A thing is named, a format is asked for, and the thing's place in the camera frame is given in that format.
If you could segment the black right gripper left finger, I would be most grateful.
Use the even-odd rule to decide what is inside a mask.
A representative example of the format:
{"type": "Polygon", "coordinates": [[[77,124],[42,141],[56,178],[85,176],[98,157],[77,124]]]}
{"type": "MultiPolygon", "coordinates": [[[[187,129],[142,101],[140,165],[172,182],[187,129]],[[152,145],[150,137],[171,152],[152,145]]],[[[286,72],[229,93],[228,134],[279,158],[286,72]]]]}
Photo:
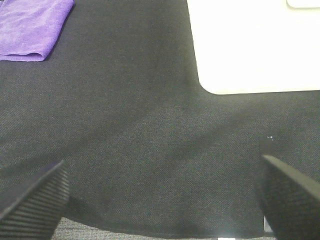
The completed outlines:
{"type": "Polygon", "coordinates": [[[70,198],[64,161],[41,168],[0,195],[2,240],[49,240],[70,198]]]}

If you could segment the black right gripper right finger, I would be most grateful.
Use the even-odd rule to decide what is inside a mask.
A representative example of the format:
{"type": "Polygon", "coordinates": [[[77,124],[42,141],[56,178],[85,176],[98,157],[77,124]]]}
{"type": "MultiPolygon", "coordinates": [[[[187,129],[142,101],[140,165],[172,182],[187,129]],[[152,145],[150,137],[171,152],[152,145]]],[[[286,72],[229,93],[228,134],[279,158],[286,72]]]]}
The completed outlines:
{"type": "Polygon", "coordinates": [[[255,192],[278,240],[320,238],[320,184],[271,155],[260,157],[255,192]]]}

